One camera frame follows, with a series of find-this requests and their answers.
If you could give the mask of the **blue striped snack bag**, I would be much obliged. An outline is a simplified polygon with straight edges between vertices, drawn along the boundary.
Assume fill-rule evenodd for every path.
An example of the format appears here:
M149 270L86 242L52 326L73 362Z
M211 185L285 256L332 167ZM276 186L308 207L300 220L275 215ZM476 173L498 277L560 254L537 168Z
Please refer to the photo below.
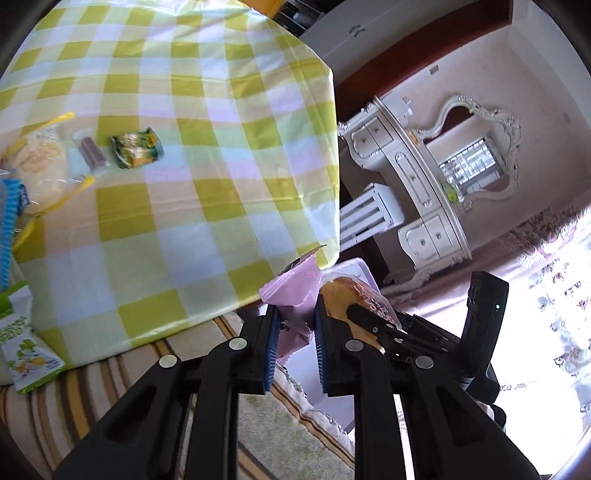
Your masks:
M1 291L14 283L14 239L19 218L29 205L28 194L19 179L1 178Z

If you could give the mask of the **brown bread snack packet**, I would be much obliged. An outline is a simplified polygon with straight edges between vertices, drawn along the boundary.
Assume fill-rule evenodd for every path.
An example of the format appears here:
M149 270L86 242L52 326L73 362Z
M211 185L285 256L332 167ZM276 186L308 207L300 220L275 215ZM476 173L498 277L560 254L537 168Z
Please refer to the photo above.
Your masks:
M320 293L329 317L346 322L356 340L385 353L378 331L402 330L391 303L381 292L353 276L338 276L322 285Z

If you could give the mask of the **ornate white mirror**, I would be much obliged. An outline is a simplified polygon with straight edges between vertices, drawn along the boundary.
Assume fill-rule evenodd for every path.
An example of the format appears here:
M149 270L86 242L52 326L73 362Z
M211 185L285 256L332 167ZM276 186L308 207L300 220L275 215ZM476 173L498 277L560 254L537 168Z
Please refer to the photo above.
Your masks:
M443 103L432 126L413 134L461 215L479 201L506 200L517 189L522 122L511 112L457 94Z

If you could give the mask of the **white ornate dressing table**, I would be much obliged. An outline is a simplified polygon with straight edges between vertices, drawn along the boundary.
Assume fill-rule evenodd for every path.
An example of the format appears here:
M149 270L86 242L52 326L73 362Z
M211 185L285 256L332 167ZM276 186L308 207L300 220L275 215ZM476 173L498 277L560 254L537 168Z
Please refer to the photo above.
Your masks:
M339 124L353 162L384 175L393 173L405 187L418 218L394 228L402 251L413 262L414 274L406 281L385 279L384 293L398 294L418 289L430 277L472 258L459 217L429 167L413 134L400 118L377 98L360 113Z

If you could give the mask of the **white slatted stool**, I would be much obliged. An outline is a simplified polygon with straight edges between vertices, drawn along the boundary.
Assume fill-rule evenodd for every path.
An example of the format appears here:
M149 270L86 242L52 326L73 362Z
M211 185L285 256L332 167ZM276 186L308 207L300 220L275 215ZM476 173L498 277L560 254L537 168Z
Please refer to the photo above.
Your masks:
M339 251L403 225L405 215L393 190L372 183L339 211Z

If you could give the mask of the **green white snack bag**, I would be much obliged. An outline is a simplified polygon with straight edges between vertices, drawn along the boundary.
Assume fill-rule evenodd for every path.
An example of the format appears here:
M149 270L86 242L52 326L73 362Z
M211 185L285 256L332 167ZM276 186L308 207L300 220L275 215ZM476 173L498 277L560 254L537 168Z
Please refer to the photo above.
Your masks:
M50 382L66 366L35 332L32 321L33 296L26 282L1 294L1 352L18 393L29 393Z

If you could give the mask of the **green checkered tablecloth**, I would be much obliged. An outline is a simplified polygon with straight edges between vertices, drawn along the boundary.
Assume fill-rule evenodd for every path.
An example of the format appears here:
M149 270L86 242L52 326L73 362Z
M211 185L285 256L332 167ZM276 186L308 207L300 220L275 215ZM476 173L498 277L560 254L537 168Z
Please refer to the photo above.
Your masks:
M288 263L339 256L332 71L236 1L63 1L1 80L1 143L62 114L103 150L152 129L16 252L33 323L71 367L256 300Z

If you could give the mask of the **purple bar clear wrapper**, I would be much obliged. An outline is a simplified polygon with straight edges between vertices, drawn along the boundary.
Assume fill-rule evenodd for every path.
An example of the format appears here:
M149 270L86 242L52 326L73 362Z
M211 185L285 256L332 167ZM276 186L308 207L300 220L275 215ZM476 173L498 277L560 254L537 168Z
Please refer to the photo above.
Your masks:
M110 163L91 136L90 129L81 129L73 133L72 140L83 156L90 172L101 175L109 167Z

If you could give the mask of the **green nut snack packet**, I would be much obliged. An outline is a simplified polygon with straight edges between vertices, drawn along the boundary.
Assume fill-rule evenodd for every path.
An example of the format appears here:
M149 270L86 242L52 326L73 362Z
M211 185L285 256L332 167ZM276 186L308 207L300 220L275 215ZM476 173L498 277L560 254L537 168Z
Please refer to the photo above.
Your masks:
M160 139L150 127L143 131L112 136L111 148L121 169L139 168L161 159L164 155Z

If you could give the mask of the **purple white cardboard box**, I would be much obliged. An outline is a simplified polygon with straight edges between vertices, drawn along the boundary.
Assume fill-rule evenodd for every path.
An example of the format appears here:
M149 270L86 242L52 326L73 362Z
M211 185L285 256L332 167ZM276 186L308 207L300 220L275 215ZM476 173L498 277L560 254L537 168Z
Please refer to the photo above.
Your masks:
M378 288L369 266L361 258L346 260L325 270L322 273L321 285L341 276L353 277L370 287ZM352 431L355 429L353 396L331 397L325 392L325 354L322 354L321 348L317 346L315 342L317 339L318 336L313 333L311 343L294 352L284 367L287 368L290 377L301 385L311 406L327 414L349 436L352 436Z

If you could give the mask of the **floral pink bedding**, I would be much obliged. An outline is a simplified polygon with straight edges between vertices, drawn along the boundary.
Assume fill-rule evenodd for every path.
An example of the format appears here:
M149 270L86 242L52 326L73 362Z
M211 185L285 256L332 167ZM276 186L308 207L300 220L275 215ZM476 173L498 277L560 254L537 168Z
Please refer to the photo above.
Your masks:
M590 208L546 209L409 293L401 311L460 334L470 277L510 286L492 364L506 433L543 475L557 473L590 427Z

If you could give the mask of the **white wardrobe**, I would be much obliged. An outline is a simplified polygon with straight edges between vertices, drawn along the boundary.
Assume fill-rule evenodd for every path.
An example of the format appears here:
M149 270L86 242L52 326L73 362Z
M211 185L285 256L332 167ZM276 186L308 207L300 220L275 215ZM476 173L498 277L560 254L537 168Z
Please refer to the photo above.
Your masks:
M398 41L467 3L463 0L349 0L301 35L342 82Z

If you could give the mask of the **pink snack packet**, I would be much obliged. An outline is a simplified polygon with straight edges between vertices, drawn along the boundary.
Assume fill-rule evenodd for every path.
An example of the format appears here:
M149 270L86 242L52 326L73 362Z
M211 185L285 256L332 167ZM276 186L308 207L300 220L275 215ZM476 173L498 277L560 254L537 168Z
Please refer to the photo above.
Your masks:
M317 253L322 248L320 245L305 252L259 289L263 303L276 307L283 319L284 329L280 332L276 354L280 365L311 343L311 322L322 281Z

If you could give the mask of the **round cracker clear bag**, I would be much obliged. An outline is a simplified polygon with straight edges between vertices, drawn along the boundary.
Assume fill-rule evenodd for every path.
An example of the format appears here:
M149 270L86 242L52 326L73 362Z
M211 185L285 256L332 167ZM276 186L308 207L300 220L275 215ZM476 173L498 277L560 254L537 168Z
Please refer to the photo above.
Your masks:
M74 113L60 115L2 154L1 175L22 186L25 215L44 215L93 183L91 166L75 140L76 123Z

